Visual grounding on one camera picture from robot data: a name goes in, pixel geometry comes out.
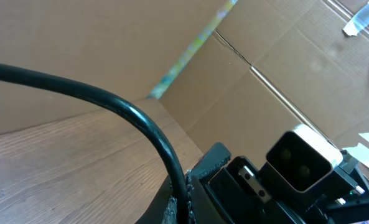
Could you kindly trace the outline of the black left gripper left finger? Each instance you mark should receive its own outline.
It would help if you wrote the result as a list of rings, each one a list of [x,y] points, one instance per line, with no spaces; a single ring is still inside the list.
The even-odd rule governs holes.
[[[172,196],[170,178],[166,177],[151,204],[136,224],[176,224],[177,199]]]

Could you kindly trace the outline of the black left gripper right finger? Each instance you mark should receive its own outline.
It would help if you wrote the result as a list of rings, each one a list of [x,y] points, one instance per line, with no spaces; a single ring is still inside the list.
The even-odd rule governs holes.
[[[190,217],[196,224],[227,224],[215,207],[205,183],[196,176],[187,175],[190,194]]]

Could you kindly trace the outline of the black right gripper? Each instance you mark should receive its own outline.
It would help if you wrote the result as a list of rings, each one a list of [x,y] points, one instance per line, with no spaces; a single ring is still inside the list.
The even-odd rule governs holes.
[[[343,161],[307,192],[299,193],[267,163],[257,169],[247,158],[215,143],[189,171],[203,179],[226,223],[356,223],[369,220],[369,186],[358,162]]]

